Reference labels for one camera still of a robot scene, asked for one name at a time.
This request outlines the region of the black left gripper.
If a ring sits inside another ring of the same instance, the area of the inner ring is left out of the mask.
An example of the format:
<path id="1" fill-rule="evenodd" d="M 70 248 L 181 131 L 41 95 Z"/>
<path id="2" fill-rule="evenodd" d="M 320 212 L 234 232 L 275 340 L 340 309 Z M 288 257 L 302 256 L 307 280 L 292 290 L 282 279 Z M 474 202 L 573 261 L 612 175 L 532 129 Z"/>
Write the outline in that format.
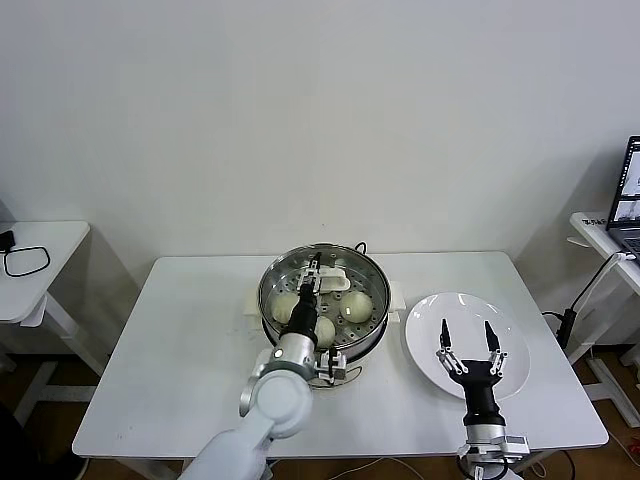
<path id="1" fill-rule="evenodd" d="M 309 271 L 305 271 L 299 279 L 297 292 L 299 300 L 294 306 L 288 324 L 283 328 L 283 334 L 295 333 L 309 338 L 313 343 L 318 342 L 315 328 L 318 320 L 317 298 L 321 286 L 321 257 L 317 252 L 311 259 Z"/>

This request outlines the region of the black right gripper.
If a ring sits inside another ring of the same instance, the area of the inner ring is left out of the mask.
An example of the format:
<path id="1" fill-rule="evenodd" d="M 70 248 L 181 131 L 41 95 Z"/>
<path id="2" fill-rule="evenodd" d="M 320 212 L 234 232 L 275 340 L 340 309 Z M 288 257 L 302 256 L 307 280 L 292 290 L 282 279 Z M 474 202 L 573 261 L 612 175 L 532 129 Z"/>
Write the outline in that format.
<path id="1" fill-rule="evenodd" d="M 495 401 L 493 387 L 501 380 L 508 352 L 501 348 L 499 338 L 488 321 L 484 322 L 489 361 L 464 360 L 458 358 L 452 349 L 447 320 L 442 319 L 439 335 L 439 349 L 436 356 L 451 375 L 451 380 L 464 391 L 466 415 L 465 426 L 504 425 L 504 418 Z"/>

